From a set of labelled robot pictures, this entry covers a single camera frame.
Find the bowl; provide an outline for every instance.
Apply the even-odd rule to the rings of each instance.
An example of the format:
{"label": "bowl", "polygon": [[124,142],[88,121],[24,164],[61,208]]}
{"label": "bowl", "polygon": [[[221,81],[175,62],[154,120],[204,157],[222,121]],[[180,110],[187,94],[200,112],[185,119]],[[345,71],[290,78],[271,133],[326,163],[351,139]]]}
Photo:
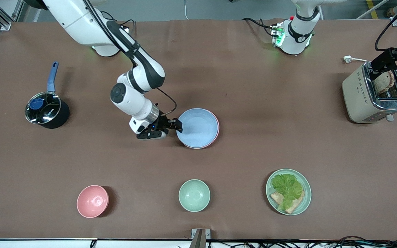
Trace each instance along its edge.
{"label": "bowl", "polygon": [[181,143],[192,149],[202,149],[216,140],[220,125],[216,116],[205,109],[192,108],[180,115],[183,132],[177,131]]}
{"label": "bowl", "polygon": [[[296,177],[296,179],[298,180],[298,182],[301,183],[303,190],[306,194],[303,197],[303,200],[301,201],[301,203],[298,205],[298,207],[296,207],[296,209],[291,214],[288,214],[284,210],[278,210],[278,204],[271,198],[271,194],[273,194],[276,191],[274,189],[274,187],[272,187],[272,184],[271,184],[272,179],[274,178],[274,176],[280,175],[280,174],[294,175]],[[271,204],[271,206],[276,211],[280,212],[281,214],[299,215],[299,214],[303,213],[307,209],[307,207],[309,207],[310,201],[312,200],[312,190],[310,189],[309,182],[303,175],[301,175],[301,173],[299,173],[298,171],[293,170],[293,169],[283,168],[283,169],[279,169],[279,170],[275,171],[274,173],[271,174],[271,176],[269,176],[269,179],[266,182],[266,196],[267,196],[267,199],[269,200],[269,203]]]}
{"label": "bowl", "polygon": [[211,191],[208,185],[199,179],[186,181],[179,190],[179,201],[189,212],[200,212],[208,206]]}
{"label": "bowl", "polygon": [[98,217],[108,206],[108,193],[99,185],[88,186],[79,194],[76,206],[83,217]]}

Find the toaster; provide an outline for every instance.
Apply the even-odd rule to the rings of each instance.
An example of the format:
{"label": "toaster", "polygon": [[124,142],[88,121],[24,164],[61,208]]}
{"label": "toaster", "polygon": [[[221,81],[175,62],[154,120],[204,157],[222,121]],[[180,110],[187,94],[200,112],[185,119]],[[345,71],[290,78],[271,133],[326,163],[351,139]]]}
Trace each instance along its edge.
{"label": "toaster", "polygon": [[393,121],[397,113],[397,71],[392,71],[394,84],[378,94],[369,75],[371,62],[362,64],[342,83],[348,116],[353,122],[370,124],[382,119]]}

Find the white plug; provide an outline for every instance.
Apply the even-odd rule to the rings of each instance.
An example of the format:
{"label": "white plug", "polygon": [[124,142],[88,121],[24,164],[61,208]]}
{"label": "white plug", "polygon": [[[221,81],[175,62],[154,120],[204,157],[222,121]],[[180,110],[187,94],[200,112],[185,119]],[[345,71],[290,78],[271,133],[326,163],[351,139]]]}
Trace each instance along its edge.
{"label": "white plug", "polygon": [[346,63],[351,63],[352,61],[368,62],[368,61],[366,61],[366,60],[357,59],[357,58],[352,58],[350,55],[344,56],[342,59],[343,59]]}

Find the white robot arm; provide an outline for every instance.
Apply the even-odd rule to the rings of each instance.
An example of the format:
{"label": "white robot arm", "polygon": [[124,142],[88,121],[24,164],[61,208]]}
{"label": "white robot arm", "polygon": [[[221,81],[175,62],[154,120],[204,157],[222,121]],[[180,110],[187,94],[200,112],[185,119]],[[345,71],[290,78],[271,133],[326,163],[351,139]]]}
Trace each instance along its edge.
{"label": "white robot arm", "polygon": [[272,44],[288,54],[299,54],[309,45],[313,28],[320,18],[318,6],[347,0],[291,0],[296,5],[295,17],[272,27]]}
{"label": "white robot arm", "polygon": [[156,104],[143,95],[162,86],[165,72],[124,27],[102,17],[89,0],[43,1],[64,30],[79,44],[91,46],[104,56],[115,55],[120,50],[133,62],[134,67],[118,77],[110,99],[120,110],[132,116],[130,127],[137,138],[164,138],[167,129],[182,131],[182,123],[178,119],[169,120]]}

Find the gray floor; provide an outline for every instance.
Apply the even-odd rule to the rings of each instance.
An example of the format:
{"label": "gray floor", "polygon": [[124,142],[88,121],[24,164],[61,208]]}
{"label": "gray floor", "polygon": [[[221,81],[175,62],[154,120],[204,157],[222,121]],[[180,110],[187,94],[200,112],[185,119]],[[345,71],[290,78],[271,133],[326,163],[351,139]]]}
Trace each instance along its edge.
{"label": "gray floor", "polygon": [[[379,10],[379,18],[385,18],[385,11],[397,4],[390,0]],[[109,0],[98,6],[118,20],[141,21],[184,20],[184,0]],[[295,5],[290,0],[186,0],[189,19],[234,20],[287,18],[295,14]],[[368,10],[366,0],[348,0],[345,3],[323,6],[324,19],[355,19]],[[29,8],[24,21],[54,22],[49,11]]]}

